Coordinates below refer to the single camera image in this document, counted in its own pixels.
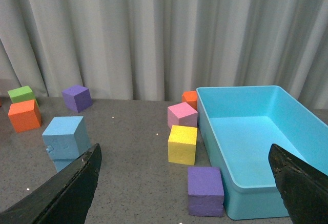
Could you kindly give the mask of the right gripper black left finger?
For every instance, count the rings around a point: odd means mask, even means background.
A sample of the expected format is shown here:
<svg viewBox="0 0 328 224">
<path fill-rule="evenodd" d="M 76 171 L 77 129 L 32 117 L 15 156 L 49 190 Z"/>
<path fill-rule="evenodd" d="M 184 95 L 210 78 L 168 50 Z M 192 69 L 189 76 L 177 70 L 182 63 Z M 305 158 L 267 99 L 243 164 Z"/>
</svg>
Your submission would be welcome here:
<svg viewBox="0 0 328 224">
<path fill-rule="evenodd" d="M 31 194 L 1 212 L 1 223 L 84 223 L 102 161 L 95 144 Z"/>
</svg>

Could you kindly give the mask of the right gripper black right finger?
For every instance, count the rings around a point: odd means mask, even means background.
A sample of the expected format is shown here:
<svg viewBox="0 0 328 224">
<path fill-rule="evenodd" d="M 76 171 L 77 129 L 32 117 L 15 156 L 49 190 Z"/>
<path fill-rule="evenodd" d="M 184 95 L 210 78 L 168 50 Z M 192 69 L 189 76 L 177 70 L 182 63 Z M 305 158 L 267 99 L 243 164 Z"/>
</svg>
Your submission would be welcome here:
<svg viewBox="0 0 328 224">
<path fill-rule="evenodd" d="M 272 144 L 269 164 L 293 223 L 327 223 L 327 175 Z"/>
</svg>

